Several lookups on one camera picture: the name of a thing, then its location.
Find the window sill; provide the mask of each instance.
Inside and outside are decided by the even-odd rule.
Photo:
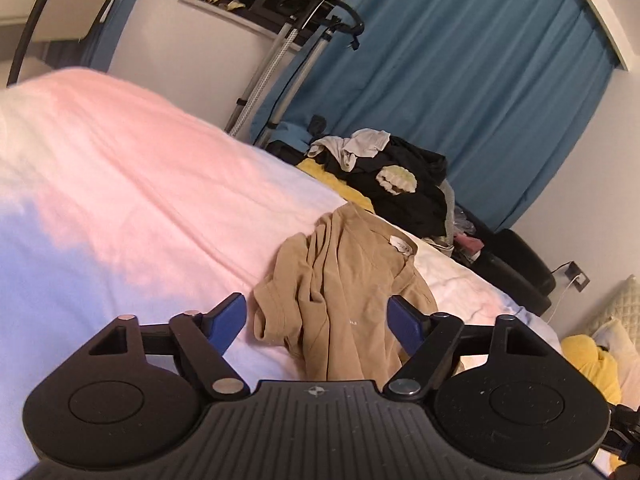
[[[178,0],[178,1],[184,3],[185,5],[194,7],[195,9],[202,10],[207,14],[212,14],[214,16],[222,18],[223,20],[227,20],[228,22],[235,23],[236,25],[239,25],[239,27],[246,28],[251,32],[260,34],[265,38],[269,38],[270,40],[275,40],[277,36],[277,34],[275,34],[274,32],[271,32],[270,30],[267,30],[266,28],[261,27],[257,23],[250,22],[249,20],[246,20],[241,16],[237,16],[232,12],[227,12],[226,10],[222,10],[219,7],[208,4],[207,2],[203,2],[201,0]],[[292,52],[298,52],[300,48],[301,47],[296,44],[292,44],[289,47],[289,49]]]

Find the ribbed black surface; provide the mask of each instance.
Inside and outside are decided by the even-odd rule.
[[[324,392],[316,392],[320,386]],[[415,404],[391,402],[368,381],[265,382],[246,400],[217,404],[179,448],[154,462],[83,472],[43,461],[30,480],[595,480],[590,466],[525,475],[453,449]]]

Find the black cable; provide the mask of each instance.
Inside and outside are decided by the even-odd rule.
[[[278,97],[276,97],[276,101],[273,103],[273,106],[271,107],[271,111],[269,112],[269,115],[267,117],[267,120],[264,122],[264,124],[262,125],[262,127],[260,128],[260,132],[258,132],[258,137],[255,138],[255,140],[258,140],[258,138],[260,137],[260,133],[267,127],[267,125],[270,122],[271,116],[273,115],[273,112],[276,109],[276,106],[278,106],[278,101],[280,99],[282,99],[282,96],[284,95],[284,92],[287,90],[287,88],[289,87],[289,85],[291,84],[291,82],[293,81],[293,78],[295,78],[295,76],[298,74],[298,72],[300,71],[300,69],[304,66],[304,64],[306,63],[306,60],[309,59],[309,56],[311,56],[311,53],[313,52],[313,50],[315,49],[315,47],[318,45],[318,43],[320,43],[320,40],[322,40],[322,36],[324,35],[324,32],[318,36],[318,39],[316,40],[316,42],[314,43],[314,46],[311,47],[311,49],[309,50],[309,52],[306,54],[305,59],[302,60],[302,63],[300,63],[298,65],[298,67],[293,71],[293,74],[291,74],[291,77],[289,78],[289,80],[286,82],[286,84],[282,87],[282,90],[280,91],[280,94],[278,95]]]
[[[561,265],[561,266],[559,266],[557,269],[552,270],[552,271],[551,271],[551,273],[552,273],[552,274],[555,274],[556,272],[558,272],[558,270],[562,269],[563,267],[565,267],[565,266],[567,266],[567,265],[569,265],[569,264],[572,264],[573,262],[574,262],[574,261],[573,261],[573,260],[571,260],[570,262],[567,262],[567,263],[565,263],[565,264],[562,264],[562,265]]]

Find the blue curtain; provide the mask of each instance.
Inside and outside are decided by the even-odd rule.
[[[100,32],[94,38],[88,38],[88,44],[84,46],[82,66],[107,72],[135,3],[136,0],[114,0]]]
[[[618,63],[588,4],[347,1],[366,22],[362,46],[336,36],[285,116],[289,133],[285,124],[274,138],[300,149],[313,114],[332,135],[386,130],[446,155],[458,202],[493,229],[511,226],[571,151]],[[311,43],[258,110],[254,138]]]

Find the clothing tag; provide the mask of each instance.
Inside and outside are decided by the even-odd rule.
[[[389,237],[389,243],[393,245],[398,251],[400,251],[404,256],[411,256],[414,254],[414,250],[412,250],[411,246],[402,240],[402,238],[398,238],[397,236]]]

